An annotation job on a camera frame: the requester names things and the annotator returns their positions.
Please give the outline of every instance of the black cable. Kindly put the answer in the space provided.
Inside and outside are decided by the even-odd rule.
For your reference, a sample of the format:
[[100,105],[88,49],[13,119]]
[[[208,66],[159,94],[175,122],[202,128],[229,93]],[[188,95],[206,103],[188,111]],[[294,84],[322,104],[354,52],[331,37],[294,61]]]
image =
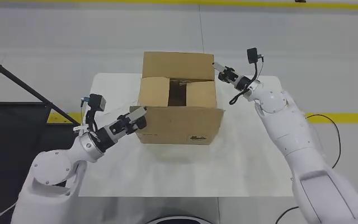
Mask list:
[[93,119],[93,124],[95,125],[95,131],[98,131],[98,127],[97,127],[95,119]]
[[237,94],[236,96],[234,96],[234,98],[232,98],[230,101],[229,101],[229,104],[230,105],[234,105],[237,101],[237,99],[241,96],[241,95],[244,95],[246,92],[248,92],[248,86],[251,85],[251,83],[253,81],[255,81],[257,79],[257,63],[255,63],[255,74],[253,75],[252,79],[250,80],[250,82],[246,85],[246,87],[244,88],[243,91],[241,91],[239,94]]
[[289,211],[295,210],[295,209],[297,209],[297,208],[298,208],[298,206],[289,208],[289,209],[287,209],[286,211],[284,211],[284,212],[280,215],[280,217],[276,220],[275,224],[278,224],[278,223],[279,223],[279,220],[282,219],[282,217],[283,217],[284,215],[286,215],[286,213],[288,213]]
[[339,144],[339,147],[340,147],[340,148],[339,148],[338,158],[337,158],[335,164],[332,166],[332,169],[333,169],[333,168],[336,167],[337,163],[339,162],[339,160],[340,160],[340,158],[341,158],[341,153],[342,153],[340,130],[338,130],[338,127],[337,127],[336,123],[335,123],[331,118],[329,118],[329,117],[327,117],[327,116],[325,116],[325,115],[323,115],[323,114],[313,114],[313,115],[308,116],[307,118],[311,118],[311,117],[313,117],[313,116],[322,116],[322,117],[324,117],[324,118],[327,118],[328,120],[331,121],[331,123],[332,123],[332,124],[335,126],[335,128],[336,128],[337,135],[338,135],[338,144]]
[[[337,158],[335,164],[333,164],[333,166],[332,166],[332,169],[333,169],[333,168],[336,167],[337,163],[339,162],[339,160],[340,160],[340,158],[341,158],[341,153],[342,153],[340,130],[338,129],[337,124],[336,124],[331,118],[329,118],[329,117],[327,117],[327,116],[325,116],[325,115],[323,115],[323,114],[313,114],[313,115],[308,116],[307,118],[311,118],[311,117],[313,117],[313,116],[322,116],[322,117],[324,117],[324,118],[327,118],[328,120],[330,120],[330,121],[332,122],[332,124],[333,124],[333,125],[335,126],[335,128],[336,128],[337,135],[338,135],[338,143],[339,143],[339,153],[338,153],[338,158]],[[278,217],[278,219],[276,220],[275,224],[278,224],[279,221],[282,219],[282,217],[283,217],[286,213],[288,213],[289,211],[295,210],[295,209],[297,209],[297,208],[298,208],[298,206],[289,208],[289,209],[287,209],[286,211],[284,211],[284,212]]]

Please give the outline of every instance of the white table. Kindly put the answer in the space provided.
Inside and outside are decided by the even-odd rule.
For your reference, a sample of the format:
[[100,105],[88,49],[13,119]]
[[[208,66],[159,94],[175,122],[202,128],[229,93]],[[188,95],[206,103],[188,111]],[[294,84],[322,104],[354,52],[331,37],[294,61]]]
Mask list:
[[[99,73],[91,93],[101,94],[106,110],[96,116],[99,127],[136,105],[141,74]],[[260,80],[281,90],[273,76]],[[225,109],[220,131],[209,146],[141,144],[125,136],[95,164],[88,164],[80,196],[236,197],[291,196],[290,170],[269,139],[253,102],[216,81],[218,107]]]

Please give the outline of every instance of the metal pole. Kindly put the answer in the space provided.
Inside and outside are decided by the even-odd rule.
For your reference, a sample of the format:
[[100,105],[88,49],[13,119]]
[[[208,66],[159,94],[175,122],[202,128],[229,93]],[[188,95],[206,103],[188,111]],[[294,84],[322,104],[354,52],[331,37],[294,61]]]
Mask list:
[[2,65],[0,65],[0,73],[2,73],[4,76],[8,77],[9,79],[11,79],[14,83],[18,84],[19,86],[21,86],[24,90],[26,90],[27,92],[31,93],[32,95],[34,95],[36,98],[38,98],[39,100],[41,100],[42,102],[45,102],[47,105],[49,105],[52,109],[54,109],[57,113],[59,113],[60,115],[64,116],[66,119],[68,119],[70,122],[72,122],[75,125],[80,125],[76,120],[74,120],[73,118],[71,118],[68,114],[66,114],[63,110],[61,110],[60,108],[58,108],[56,105],[54,105],[52,102],[50,102],[48,99],[46,99],[45,97],[43,97],[43,95],[39,94],[38,92],[36,92],[33,88],[31,88],[29,85],[27,85],[26,83],[24,83],[21,79],[17,78],[14,74],[12,74],[11,72],[9,72],[8,70],[6,70]]

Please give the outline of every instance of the box flap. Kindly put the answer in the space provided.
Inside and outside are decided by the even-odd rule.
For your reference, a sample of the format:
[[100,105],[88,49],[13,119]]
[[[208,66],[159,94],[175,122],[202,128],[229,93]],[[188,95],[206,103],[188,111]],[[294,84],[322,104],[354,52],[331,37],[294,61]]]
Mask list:
[[144,52],[142,77],[214,80],[212,54]]
[[191,82],[186,85],[186,106],[216,108],[215,82]]
[[169,78],[148,77],[140,81],[138,105],[168,106]]

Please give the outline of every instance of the printed logo on box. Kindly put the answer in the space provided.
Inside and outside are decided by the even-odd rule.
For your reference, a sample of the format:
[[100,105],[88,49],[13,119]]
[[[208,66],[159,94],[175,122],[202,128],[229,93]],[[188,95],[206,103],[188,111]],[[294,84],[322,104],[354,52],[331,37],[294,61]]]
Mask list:
[[204,141],[207,140],[207,136],[188,136],[191,141]]

